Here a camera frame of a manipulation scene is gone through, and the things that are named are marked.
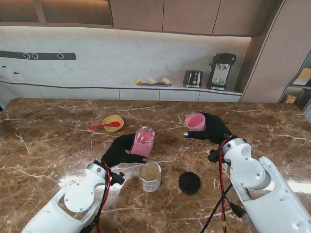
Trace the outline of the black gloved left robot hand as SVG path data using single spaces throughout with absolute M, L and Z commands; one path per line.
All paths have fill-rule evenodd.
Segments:
M 126 134 L 117 137 L 106 153 L 101 158 L 101 163 L 106 164 L 109 168 L 117 166 L 120 163 L 139 163 L 148 162 L 148 158 L 136 154 L 129 154 L 131 146 L 135 140 L 135 134 Z

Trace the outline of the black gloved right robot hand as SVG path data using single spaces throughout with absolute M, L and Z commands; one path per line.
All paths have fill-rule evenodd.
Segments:
M 221 118 L 209 113 L 192 113 L 186 117 L 185 125 L 188 129 L 194 129 L 194 131 L 185 132 L 183 134 L 185 138 L 209 140 L 219 145 L 233 136 Z

